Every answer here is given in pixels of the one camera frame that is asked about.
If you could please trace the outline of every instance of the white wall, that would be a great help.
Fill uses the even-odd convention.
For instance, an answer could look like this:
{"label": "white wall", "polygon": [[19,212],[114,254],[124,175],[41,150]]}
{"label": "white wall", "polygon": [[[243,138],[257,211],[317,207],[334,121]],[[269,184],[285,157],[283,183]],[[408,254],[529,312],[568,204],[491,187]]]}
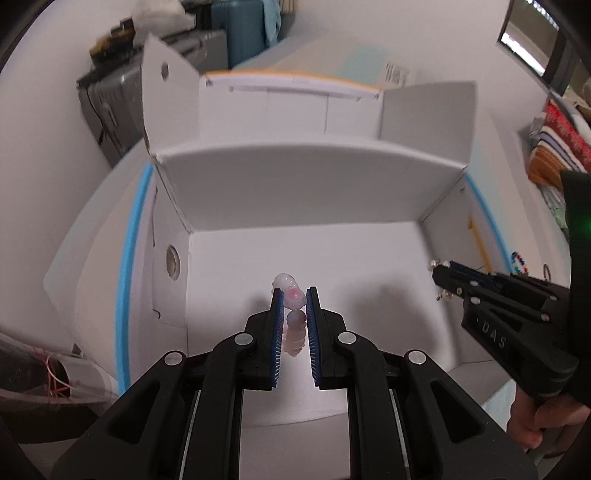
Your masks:
{"label": "white wall", "polygon": [[541,110],[541,83],[496,45],[509,0],[298,0],[292,33],[326,28],[380,44],[431,80],[476,80],[512,128]]}
{"label": "white wall", "polygon": [[88,49],[135,0],[55,0],[0,74],[0,331],[70,349],[43,290],[57,248],[109,172],[82,114],[76,79]]}

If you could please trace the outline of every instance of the red fabric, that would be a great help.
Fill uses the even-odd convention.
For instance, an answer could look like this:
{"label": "red fabric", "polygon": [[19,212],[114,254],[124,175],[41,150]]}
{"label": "red fabric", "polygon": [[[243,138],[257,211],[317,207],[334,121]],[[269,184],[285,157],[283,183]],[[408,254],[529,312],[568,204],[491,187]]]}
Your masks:
{"label": "red fabric", "polygon": [[591,171],[591,147],[579,135],[576,128],[569,122],[556,105],[550,100],[546,105],[545,125],[550,127],[562,141],[566,143],[577,159],[583,164],[585,170]]}

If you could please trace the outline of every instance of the window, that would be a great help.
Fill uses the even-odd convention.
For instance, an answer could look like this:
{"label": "window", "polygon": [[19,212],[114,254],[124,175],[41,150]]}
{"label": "window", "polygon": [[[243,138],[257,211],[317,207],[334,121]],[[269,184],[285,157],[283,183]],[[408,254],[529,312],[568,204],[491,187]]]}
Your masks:
{"label": "window", "polygon": [[549,87],[578,95],[589,89],[589,73],[564,32],[535,0],[512,0],[499,42]]}

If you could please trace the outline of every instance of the pink bead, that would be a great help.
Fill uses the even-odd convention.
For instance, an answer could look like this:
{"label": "pink bead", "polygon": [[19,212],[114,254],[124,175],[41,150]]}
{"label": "pink bead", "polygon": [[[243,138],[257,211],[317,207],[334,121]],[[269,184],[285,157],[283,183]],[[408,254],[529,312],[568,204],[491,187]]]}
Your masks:
{"label": "pink bead", "polygon": [[306,328],[306,314],[303,310],[293,310],[287,314],[287,326],[294,330]]}
{"label": "pink bead", "polygon": [[289,310],[300,310],[306,305],[306,295],[299,288],[290,288],[283,292],[283,306]]}

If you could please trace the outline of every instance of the suitcase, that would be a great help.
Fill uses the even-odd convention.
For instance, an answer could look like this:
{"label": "suitcase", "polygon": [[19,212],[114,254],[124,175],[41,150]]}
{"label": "suitcase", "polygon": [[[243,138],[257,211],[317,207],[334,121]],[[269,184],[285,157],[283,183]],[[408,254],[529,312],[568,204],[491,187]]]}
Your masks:
{"label": "suitcase", "polygon": [[180,0],[184,10],[195,15],[195,28],[212,30],[212,2],[213,0]]}
{"label": "suitcase", "polygon": [[212,28],[228,35],[228,65],[257,56],[267,47],[261,0],[226,0],[212,4]]}
{"label": "suitcase", "polygon": [[[164,38],[200,72],[228,69],[224,31],[190,30]],[[141,52],[78,80],[83,115],[111,166],[142,138]]]}

